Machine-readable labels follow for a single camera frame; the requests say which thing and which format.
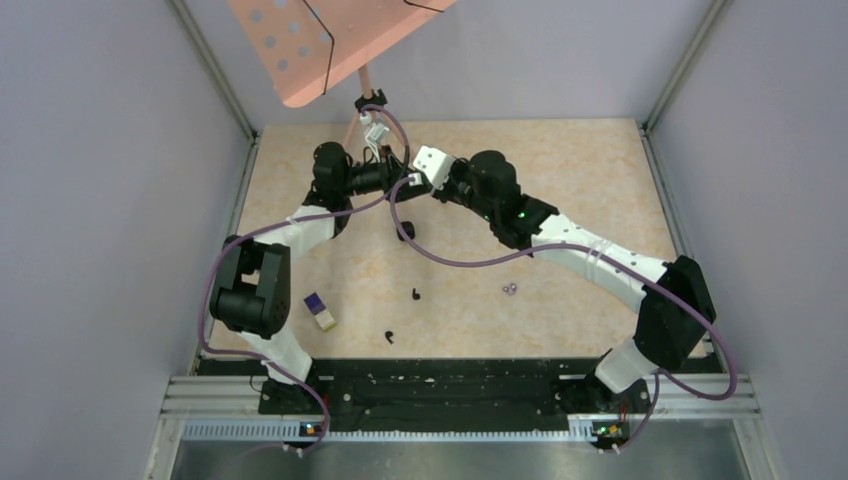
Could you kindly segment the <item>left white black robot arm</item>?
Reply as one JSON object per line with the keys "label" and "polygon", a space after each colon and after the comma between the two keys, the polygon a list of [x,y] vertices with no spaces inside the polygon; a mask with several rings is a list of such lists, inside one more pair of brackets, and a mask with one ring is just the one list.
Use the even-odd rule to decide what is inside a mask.
{"label": "left white black robot arm", "polygon": [[387,199],[394,186],[414,196],[432,189],[424,174],[398,162],[388,147],[378,148],[374,161],[356,163],[341,144],[325,142],[313,159],[313,180],[292,216],[226,240],[207,281],[208,310],[200,316],[246,339],[250,356],[285,384],[283,401],[302,414],[317,407],[321,388],[307,377],[312,358],[286,325],[293,263],[344,230],[357,211],[352,197],[377,192]]}

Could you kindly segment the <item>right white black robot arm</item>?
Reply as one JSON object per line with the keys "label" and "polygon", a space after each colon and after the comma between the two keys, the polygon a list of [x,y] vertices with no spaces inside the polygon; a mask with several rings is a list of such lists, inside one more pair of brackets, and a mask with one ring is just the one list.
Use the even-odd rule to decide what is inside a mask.
{"label": "right white black robot arm", "polygon": [[590,374],[586,397],[594,409],[612,412],[638,379],[681,366],[706,332],[695,313],[708,323],[715,321],[695,260],[641,255],[592,233],[553,205],[522,192],[515,167],[501,152],[485,150],[461,159],[422,147],[413,165],[436,199],[481,217],[501,244],[581,275],[636,313],[632,337],[603,355]]}

